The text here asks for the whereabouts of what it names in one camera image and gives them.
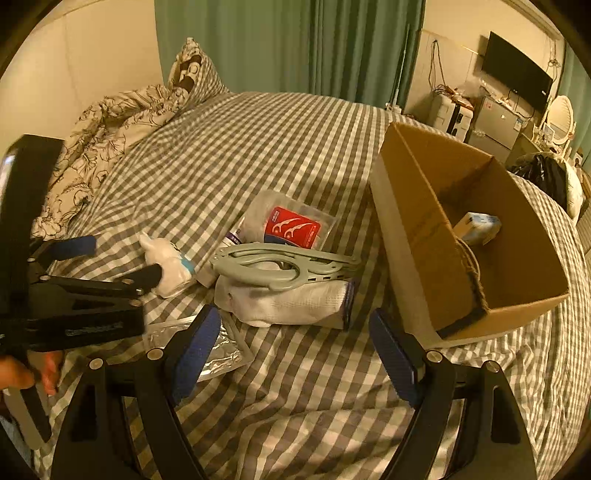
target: wall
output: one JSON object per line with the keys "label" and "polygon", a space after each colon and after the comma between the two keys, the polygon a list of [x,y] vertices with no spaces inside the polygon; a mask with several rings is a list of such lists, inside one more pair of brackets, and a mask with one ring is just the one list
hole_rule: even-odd
{"label": "wall", "polygon": [[64,0],[0,79],[0,153],[24,133],[65,138],[92,102],[162,81],[152,0]]}
{"label": "wall", "polygon": [[[423,30],[405,113],[411,113],[422,121],[427,118],[431,104],[428,82],[431,44],[435,39],[439,41],[443,72],[450,87],[463,87],[468,95],[476,95],[479,79],[482,78],[495,93],[507,96],[509,89],[480,69],[491,31],[521,50],[544,70],[548,67],[554,51],[553,39],[504,0],[426,0]],[[556,56],[561,65],[563,55],[564,40],[561,38],[556,41]],[[437,83],[442,83],[437,61],[436,66]],[[550,76],[556,77],[551,95],[558,88],[560,70],[561,67],[556,72],[552,67],[547,70]],[[508,103],[515,107],[517,100],[517,95],[511,93]],[[519,100],[517,111],[530,116],[533,108],[524,100]]]}

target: white plush toy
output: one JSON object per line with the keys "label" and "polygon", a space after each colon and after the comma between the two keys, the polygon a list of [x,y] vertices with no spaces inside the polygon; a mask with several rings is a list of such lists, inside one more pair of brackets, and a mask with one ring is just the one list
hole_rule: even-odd
{"label": "white plush toy", "polygon": [[146,263],[162,267],[162,278],[155,291],[167,299],[195,282],[193,264],[165,238],[150,238],[141,232],[139,243],[145,250]]}

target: finger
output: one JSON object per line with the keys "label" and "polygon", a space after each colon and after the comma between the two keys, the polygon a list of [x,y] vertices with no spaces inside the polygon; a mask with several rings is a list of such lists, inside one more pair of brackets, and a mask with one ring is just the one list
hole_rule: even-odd
{"label": "finger", "polygon": [[22,363],[11,356],[0,357],[0,390],[31,388],[34,384],[33,374]]}
{"label": "finger", "polygon": [[57,393],[56,386],[60,381],[60,364],[63,357],[63,352],[47,352],[44,354],[41,381],[48,395]]}

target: refrigerator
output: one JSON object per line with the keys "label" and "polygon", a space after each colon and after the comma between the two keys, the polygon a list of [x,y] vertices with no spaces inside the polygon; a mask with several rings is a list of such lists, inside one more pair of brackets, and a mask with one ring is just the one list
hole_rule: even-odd
{"label": "refrigerator", "polygon": [[521,124],[519,115],[493,99],[483,97],[476,106],[476,119],[470,126],[467,143],[505,163]]}

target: bed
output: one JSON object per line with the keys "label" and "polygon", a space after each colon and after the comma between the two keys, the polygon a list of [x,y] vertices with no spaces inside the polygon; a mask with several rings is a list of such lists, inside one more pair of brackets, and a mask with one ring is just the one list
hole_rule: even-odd
{"label": "bed", "polygon": [[[257,192],[275,189],[336,216],[328,249],[363,259],[349,331],[237,323],[254,361],[199,384],[177,410],[210,478],[377,479],[400,442],[413,411],[398,399],[367,329],[369,312],[392,300],[368,184],[392,121],[428,128],[375,107],[301,93],[223,92],[189,100],[114,165],[70,222],[68,236],[97,237],[97,256],[61,262],[55,273],[108,280],[140,267],[142,229],[166,236],[199,267]],[[566,214],[532,184],[515,181],[548,231],[571,295],[501,338],[442,353],[453,362],[479,366],[491,359],[503,367],[538,477],[546,480],[575,448],[589,398],[589,276]],[[212,290],[199,286],[167,300],[149,294],[147,321],[195,314],[211,299]],[[54,433],[86,358],[97,353],[116,363],[141,355],[143,346],[127,339],[70,352],[52,400]],[[133,401],[127,414],[144,475],[158,478]],[[459,414],[456,403],[432,478],[444,474]],[[45,478],[53,446],[52,440],[35,455]]]}

